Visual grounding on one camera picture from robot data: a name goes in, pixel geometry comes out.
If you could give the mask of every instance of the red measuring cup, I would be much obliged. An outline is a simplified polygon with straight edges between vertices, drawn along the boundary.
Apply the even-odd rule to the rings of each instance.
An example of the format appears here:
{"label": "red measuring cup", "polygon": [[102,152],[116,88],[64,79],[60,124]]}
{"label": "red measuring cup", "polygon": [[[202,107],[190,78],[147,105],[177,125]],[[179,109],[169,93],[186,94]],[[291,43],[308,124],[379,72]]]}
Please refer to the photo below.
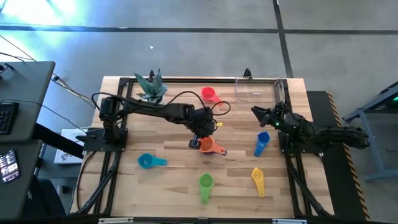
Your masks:
{"label": "red measuring cup", "polygon": [[207,102],[218,103],[221,100],[216,95],[216,91],[212,87],[204,87],[201,89],[201,95]]}

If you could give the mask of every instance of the plastic cup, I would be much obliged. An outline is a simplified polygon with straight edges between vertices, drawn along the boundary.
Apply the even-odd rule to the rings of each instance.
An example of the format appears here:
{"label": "plastic cup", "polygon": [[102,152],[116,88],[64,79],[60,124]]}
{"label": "plastic cup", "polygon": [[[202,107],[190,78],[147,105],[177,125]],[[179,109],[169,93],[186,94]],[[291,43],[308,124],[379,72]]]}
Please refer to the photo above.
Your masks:
{"label": "plastic cup", "polygon": [[268,145],[269,139],[270,139],[269,134],[266,131],[258,134],[256,150],[254,150],[254,156],[256,157],[261,156],[261,153],[263,152],[264,148]]}
{"label": "plastic cup", "polygon": [[203,174],[199,179],[201,203],[207,205],[209,203],[209,197],[211,188],[213,187],[213,178],[209,173]]}
{"label": "plastic cup", "polygon": [[266,196],[266,188],[264,186],[264,174],[260,169],[257,167],[254,168],[253,172],[251,173],[251,177],[254,180],[254,183],[257,187],[257,192],[259,193],[260,197]]}
{"label": "plastic cup", "polygon": [[200,144],[200,152],[201,153],[210,153],[210,152],[215,152],[221,155],[226,155],[226,150],[224,147],[221,147],[220,145],[217,145],[216,141],[211,138],[203,138],[199,140],[201,142]]}
{"label": "plastic cup", "polygon": [[148,153],[142,154],[138,158],[137,162],[144,169],[151,168],[152,166],[166,166],[167,165],[167,160],[156,158],[153,155],[148,154]]}
{"label": "plastic cup", "polygon": [[201,89],[201,95],[205,101],[218,103],[221,100],[216,95],[216,91],[212,87],[204,87]]}

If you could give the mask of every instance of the keyboard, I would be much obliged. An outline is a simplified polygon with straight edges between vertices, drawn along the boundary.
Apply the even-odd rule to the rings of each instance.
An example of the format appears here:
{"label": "keyboard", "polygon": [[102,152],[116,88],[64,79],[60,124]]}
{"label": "keyboard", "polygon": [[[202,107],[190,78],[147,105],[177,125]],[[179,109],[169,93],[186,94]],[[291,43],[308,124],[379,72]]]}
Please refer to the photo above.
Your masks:
{"label": "keyboard", "polygon": [[10,134],[18,114],[19,103],[0,103],[0,135]]}

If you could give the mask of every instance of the yellow and black stripe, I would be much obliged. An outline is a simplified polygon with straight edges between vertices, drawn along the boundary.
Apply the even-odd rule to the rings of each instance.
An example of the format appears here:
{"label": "yellow and black stripe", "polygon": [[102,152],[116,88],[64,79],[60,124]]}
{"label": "yellow and black stripe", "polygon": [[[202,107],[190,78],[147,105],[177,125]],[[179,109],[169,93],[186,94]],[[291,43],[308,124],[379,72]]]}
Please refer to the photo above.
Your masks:
{"label": "yellow and black stripe", "polygon": [[[330,100],[331,108],[333,110],[333,114],[335,114],[335,119],[336,119],[337,125],[339,127],[341,127],[342,126],[341,125],[341,120],[340,120],[340,117],[338,116],[338,113],[337,113],[335,101],[333,100],[333,97],[332,97],[331,93],[328,92],[328,91],[327,91],[327,93],[329,95],[329,100]],[[370,221],[371,217],[369,216],[368,208],[366,208],[365,198],[363,197],[361,185],[359,184],[359,180],[358,180],[358,175],[356,174],[356,170],[354,168],[353,160],[351,158],[351,153],[349,152],[349,149],[348,149],[347,145],[346,144],[343,144],[343,145],[344,145],[344,150],[345,150],[346,157],[347,157],[347,160],[348,160],[348,165],[351,167],[351,173],[353,175],[353,180],[355,182],[356,191],[357,191],[359,199],[361,201],[361,205],[362,205],[363,212],[365,214],[365,218],[366,218],[367,221]]]}

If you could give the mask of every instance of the green measuring cup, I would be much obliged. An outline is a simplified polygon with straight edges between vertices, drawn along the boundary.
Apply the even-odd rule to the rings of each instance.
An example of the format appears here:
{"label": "green measuring cup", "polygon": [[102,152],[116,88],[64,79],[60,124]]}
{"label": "green measuring cup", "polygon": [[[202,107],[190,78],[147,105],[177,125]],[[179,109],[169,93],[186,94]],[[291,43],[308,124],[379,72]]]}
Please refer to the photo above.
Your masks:
{"label": "green measuring cup", "polygon": [[213,178],[209,173],[203,174],[199,179],[201,203],[207,205],[209,203],[209,196],[211,188],[213,187]]}

